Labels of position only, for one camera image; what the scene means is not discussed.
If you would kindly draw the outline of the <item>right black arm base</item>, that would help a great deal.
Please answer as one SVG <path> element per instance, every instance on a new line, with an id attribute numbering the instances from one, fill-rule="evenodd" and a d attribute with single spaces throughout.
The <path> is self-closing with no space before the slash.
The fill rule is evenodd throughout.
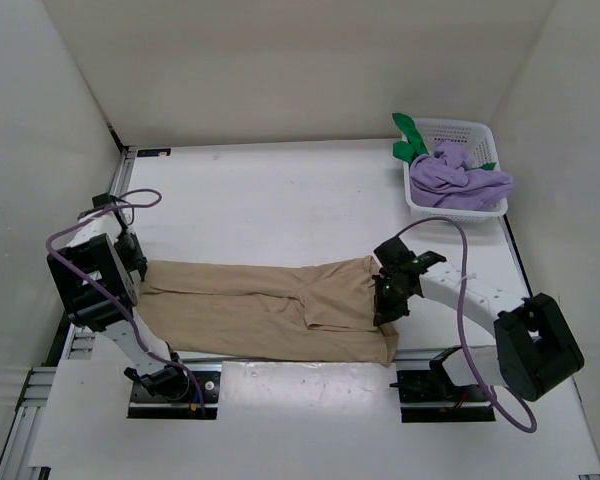
<path id="1" fill-rule="evenodd" d="M 398 370 L 396 378 L 390 387 L 398 391 L 402 423 L 495 421 L 493 407 L 476 385 L 442 385 L 430 370 Z"/>

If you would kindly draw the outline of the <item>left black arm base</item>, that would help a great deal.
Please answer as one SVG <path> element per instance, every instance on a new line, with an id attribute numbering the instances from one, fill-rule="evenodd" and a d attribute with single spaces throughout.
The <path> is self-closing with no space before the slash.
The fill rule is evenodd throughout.
<path id="1" fill-rule="evenodd" d="M 143 420 L 215 420 L 221 390 L 219 367 L 194 370 L 193 382 L 181 369 L 166 366 L 140 376 L 130 367 L 124 375 L 132 382 L 127 417 Z"/>

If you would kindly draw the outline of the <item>beige t shirt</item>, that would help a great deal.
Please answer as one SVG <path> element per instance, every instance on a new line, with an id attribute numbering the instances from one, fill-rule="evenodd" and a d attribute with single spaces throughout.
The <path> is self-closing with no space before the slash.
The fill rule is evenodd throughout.
<path id="1" fill-rule="evenodd" d="M 371 256 L 299 268 L 153 261 L 137 312 L 173 349 L 206 353 L 387 351 Z"/>

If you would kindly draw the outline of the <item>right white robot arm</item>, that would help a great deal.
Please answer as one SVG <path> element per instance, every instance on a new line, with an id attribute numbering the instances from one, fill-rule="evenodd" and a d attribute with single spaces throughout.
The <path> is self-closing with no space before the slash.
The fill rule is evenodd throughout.
<path id="1" fill-rule="evenodd" d="M 399 238 L 383 242 L 374 254 L 380 262 L 374 277 L 375 325 L 407 316 L 409 299 L 419 296 L 454 309 L 495 340 L 467 353 L 451 347 L 431 360 L 439 392 L 474 386 L 481 374 L 488 386 L 507 387 L 536 401 L 583 368 L 584 356 L 552 297 L 508 294 L 463 275 L 438 253 L 416 255 Z"/>

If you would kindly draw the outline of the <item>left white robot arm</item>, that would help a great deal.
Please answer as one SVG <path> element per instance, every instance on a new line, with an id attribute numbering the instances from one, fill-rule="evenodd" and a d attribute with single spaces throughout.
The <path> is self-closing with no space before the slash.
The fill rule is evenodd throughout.
<path id="1" fill-rule="evenodd" d="M 148 273 L 132 222 L 143 206 L 104 193 L 78 222 L 46 240 L 47 265 L 69 321 L 112 341 L 128 358 L 124 375 L 151 396 L 181 401 L 192 392 L 186 367 L 140 318 L 139 290 Z"/>

